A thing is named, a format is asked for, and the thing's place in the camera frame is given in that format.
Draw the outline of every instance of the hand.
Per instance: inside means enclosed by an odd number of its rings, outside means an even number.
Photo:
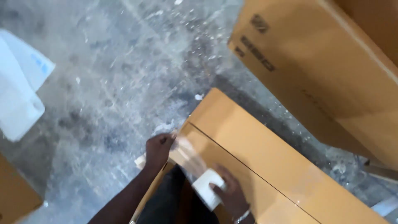
[[[224,166],[215,164],[214,168],[225,181],[226,190],[223,191],[212,183],[210,183],[210,187],[221,198],[226,211],[234,219],[238,219],[249,209],[249,204],[246,201],[240,183]]]
[[[169,158],[170,148],[175,140],[172,134],[160,134],[146,142],[146,169],[156,172],[162,169]]]

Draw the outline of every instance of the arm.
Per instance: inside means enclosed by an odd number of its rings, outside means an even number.
[[[217,185],[212,183],[210,184],[210,187],[213,189],[214,193],[221,198],[222,202],[224,203],[225,210],[232,215],[234,223],[255,224],[256,220],[252,212],[250,212],[240,222],[236,221],[250,209],[250,205],[247,203],[240,183],[236,177],[234,177],[224,166],[219,164],[215,165],[215,170],[225,181],[227,188],[225,191],[223,191]]]
[[[138,204],[156,175],[167,162],[174,137],[160,134],[146,142],[144,169],[112,200],[110,200],[88,224],[128,224]]]

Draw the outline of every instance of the dirty floor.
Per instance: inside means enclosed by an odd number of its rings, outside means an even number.
[[[132,178],[145,141],[220,88],[368,206],[398,192],[319,143],[226,47],[242,0],[0,0],[0,26],[57,64],[46,112],[0,152],[46,200],[24,223],[84,224]]]

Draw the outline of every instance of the bracelet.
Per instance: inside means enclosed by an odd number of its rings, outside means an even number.
[[[247,211],[245,211],[245,213],[243,213],[243,215],[241,217],[239,217],[237,220],[235,220],[234,224],[239,224],[241,221],[243,221],[249,214],[250,214],[250,207],[248,208]]]

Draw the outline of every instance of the black pants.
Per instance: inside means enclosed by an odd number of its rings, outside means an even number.
[[[145,204],[137,224],[175,224],[178,204],[185,175],[174,166],[164,177],[154,195]],[[219,224],[214,212],[202,203],[194,193],[192,197],[190,224]]]

